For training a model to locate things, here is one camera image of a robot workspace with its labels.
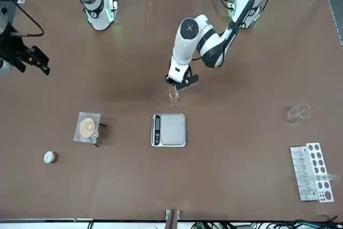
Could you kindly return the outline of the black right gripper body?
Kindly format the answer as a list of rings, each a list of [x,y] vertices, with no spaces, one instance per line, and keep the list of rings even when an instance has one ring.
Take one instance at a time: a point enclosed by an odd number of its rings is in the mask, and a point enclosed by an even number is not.
[[[1,58],[11,65],[24,65],[18,53],[23,53],[25,48],[22,38],[12,36],[16,32],[10,22],[7,22],[4,31],[1,33]]]

